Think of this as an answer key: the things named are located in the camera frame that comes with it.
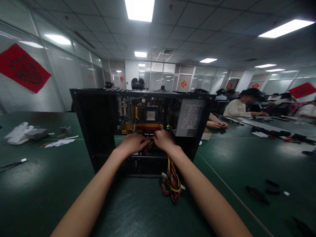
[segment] paper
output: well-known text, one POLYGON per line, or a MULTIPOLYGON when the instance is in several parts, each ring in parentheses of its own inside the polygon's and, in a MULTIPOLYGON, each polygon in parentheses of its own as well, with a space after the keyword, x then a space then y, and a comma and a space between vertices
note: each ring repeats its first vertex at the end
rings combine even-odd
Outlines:
POLYGON ((268 135, 263 132, 254 132, 252 134, 257 135, 258 137, 268 137, 268 135))
POLYGON ((75 141, 75 139, 59 140, 58 142, 54 142, 54 143, 48 144, 47 146, 45 146, 45 148, 48 148, 48 147, 51 147, 51 146, 61 146, 61 145, 65 145, 65 144, 71 143, 73 141, 75 141))

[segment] expansion slot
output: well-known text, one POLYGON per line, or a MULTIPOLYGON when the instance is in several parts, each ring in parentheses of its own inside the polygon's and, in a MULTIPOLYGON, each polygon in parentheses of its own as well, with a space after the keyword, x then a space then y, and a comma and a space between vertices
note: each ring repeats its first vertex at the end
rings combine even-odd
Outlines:
POLYGON ((126 116, 126 99, 123 99, 123 110, 124 110, 124 116, 126 116))
POLYGON ((162 125, 157 123, 137 123, 136 130, 161 130, 162 125))
POLYGON ((122 98, 118 99, 119 114, 122 116, 122 98))

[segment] white shirt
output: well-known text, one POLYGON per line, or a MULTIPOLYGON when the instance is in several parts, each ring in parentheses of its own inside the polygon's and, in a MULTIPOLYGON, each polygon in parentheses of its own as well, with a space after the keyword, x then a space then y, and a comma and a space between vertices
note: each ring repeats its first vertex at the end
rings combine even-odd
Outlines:
POLYGON ((313 115, 316 116, 316 107, 313 104, 302 106, 296 113, 294 117, 300 117, 301 115, 313 115))
POLYGON ((216 96, 215 100, 227 100, 227 97, 223 94, 216 96))
POLYGON ((251 112, 246 112, 246 105, 239 99, 232 100, 225 108, 224 116, 251 117, 251 112))

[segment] computer case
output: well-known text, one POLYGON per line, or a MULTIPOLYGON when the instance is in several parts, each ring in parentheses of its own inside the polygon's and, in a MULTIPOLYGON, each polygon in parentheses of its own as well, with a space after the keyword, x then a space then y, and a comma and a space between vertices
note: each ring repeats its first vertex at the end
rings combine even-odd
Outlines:
MULTIPOLYGON (((151 137, 155 130, 170 130, 175 142, 193 161, 214 97, 209 94, 169 91, 70 89, 75 111, 97 173, 116 148, 115 135, 133 132, 151 137)), ((157 147, 131 155, 117 175, 159 177, 168 158, 157 147)))

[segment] hand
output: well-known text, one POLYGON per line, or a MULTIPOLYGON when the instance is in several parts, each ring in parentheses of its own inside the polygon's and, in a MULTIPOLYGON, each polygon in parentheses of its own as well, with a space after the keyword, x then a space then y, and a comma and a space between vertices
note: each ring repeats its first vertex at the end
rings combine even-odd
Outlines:
POLYGON ((173 147, 177 147, 172 134, 166 130, 155 131, 154 141, 155 145, 165 152, 172 149, 173 147))
POLYGON ((228 124, 224 122, 219 122, 219 124, 222 126, 222 129, 228 129, 228 124))
POLYGON ((145 140, 146 138, 142 134, 128 134, 116 150, 119 151, 126 159, 128 156, 139 152, 150 143, 149 140, 145 140))
POLYGON ((220 125, 217 122, 213 122, 213 121, 207 121, 206 126, 213 128, 213 129, 221 129, 222 128, 222 125, 220 125))

